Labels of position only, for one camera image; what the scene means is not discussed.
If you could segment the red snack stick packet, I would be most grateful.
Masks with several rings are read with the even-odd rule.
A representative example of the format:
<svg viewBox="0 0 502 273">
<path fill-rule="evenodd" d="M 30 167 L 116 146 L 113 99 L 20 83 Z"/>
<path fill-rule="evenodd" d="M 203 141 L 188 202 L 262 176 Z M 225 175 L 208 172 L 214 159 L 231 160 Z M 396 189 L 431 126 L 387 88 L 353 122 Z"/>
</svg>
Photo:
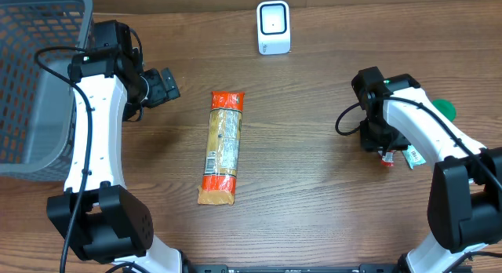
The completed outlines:
<svg viewBox="0 0 502 273">
<path fill-rule="evenodd" d="M 380 155 L 380 162 L 383 166 L 392 167 L 395 164 L 394 162 L 395 150 L 378 151 L 378 154 Z"/>
</svg>

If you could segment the teal wet wipes pack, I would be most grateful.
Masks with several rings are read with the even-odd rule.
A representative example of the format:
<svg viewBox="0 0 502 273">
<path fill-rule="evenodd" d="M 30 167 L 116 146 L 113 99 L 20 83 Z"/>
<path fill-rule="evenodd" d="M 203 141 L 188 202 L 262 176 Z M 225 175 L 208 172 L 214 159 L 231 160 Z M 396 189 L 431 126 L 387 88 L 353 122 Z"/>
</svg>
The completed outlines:
<svg viewBox="0 0 502 273">
<path fill-rule="evenodd" d="M 410 169 L 414 169 L 415 166 L 421 166 L 426 163 L 425 159 L 413 145 L 409 145 L 402 151 L 402 154 Z"/>
</svg>

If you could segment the green lid spice jar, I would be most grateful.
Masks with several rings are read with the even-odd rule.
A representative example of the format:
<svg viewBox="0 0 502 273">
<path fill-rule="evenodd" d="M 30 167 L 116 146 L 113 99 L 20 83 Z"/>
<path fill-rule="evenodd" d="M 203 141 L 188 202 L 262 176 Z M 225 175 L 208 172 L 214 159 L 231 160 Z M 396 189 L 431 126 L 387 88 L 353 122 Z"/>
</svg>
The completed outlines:
<svg viewBox="0 0 502 273">
<path fill-rule="evenodd" d="M 457 110 L 454 105 L 445 99 L 436 99 L 432 101 L 433 106 L 441 112 L 449 121 L 453 122 L 457 117 Z"/>
</svg>

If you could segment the long orange pasta packet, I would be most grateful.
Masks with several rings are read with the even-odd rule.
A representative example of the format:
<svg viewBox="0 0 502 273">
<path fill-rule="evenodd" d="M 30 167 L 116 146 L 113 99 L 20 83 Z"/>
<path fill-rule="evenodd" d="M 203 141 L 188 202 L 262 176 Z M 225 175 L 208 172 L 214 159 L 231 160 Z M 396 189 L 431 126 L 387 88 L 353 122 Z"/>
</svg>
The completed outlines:
<svg viewBox="0 0 502 273">
<path fill-rule="evenodd" d="M 242 133 L 243 92 L 213 91 L 199 205 L 235 202 Z"/>
</svg>

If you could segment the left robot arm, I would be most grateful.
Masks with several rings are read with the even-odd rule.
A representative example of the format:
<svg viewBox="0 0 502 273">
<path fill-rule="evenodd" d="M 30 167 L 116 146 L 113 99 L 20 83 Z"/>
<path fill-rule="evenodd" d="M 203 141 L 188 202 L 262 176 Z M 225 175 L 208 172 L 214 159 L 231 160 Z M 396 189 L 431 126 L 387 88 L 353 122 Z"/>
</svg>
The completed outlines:
<svg viewBox="0 0 502 273">
<path fill-rule="evenodd" d="M 64 193 L 46 207 L 64 237 L 59 270 L 66 270 L 72 251 L 79 260 L 111 264 L 112 271 L 191 272 L 186 256 L 155 235 L 149 209 L 127 190 L 122 172 L 122 123 L 177 98 L 171 75 L 145 71 L 141 46 L 104 42 L 72 52 L 65 75 L 39 65 L 75 93 L 71 167 Z"/>
</svg>

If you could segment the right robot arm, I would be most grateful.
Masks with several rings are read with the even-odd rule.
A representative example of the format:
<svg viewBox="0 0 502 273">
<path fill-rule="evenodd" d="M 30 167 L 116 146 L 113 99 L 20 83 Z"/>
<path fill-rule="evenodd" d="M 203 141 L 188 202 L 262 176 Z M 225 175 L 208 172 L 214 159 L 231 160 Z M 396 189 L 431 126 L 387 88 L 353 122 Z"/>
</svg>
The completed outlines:
<svg viewBox="0 0 502 273">
<path fill-rule="evenodd" d="M 501 240 L 501 149 L 489 149 L 458 129 L 408 74 L 384 78 L 361 70 L 351 87 L 366 112 L 359 132 L 366 151 L 413 146 L 433 175 L 427 205 L 430 232 L 400 257 L 397 272 L 451 272 L 485 256 Z"/>
</svg>

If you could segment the white barcode scanner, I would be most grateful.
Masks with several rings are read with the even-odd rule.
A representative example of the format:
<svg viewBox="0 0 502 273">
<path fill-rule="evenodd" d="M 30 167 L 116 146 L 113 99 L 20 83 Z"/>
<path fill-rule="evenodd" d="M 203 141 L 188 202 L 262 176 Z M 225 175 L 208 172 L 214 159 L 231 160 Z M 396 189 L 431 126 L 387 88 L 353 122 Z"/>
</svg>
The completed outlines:
<svg viewBox="0 0 502 273">
<path fill-rule="evenodd" d="M 261 2 L 256 8 L 258 51 L 286 54 L 291 49 L 289 5 L 282 0 Z"/>
</svg>

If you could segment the grey plastic mesh basket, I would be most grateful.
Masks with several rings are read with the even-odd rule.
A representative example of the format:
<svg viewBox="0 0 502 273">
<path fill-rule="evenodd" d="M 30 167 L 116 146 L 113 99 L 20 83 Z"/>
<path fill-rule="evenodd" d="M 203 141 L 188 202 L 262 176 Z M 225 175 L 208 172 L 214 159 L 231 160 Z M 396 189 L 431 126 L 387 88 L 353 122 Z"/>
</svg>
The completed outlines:
<svg viewBox="0 0 502 273">
<path fill-rule="evenodd" d="M 92 0 L 1 0 L 1 175 L 65 180 L 75 137 L 69 47 L 92 40 Z"/>
</svg>

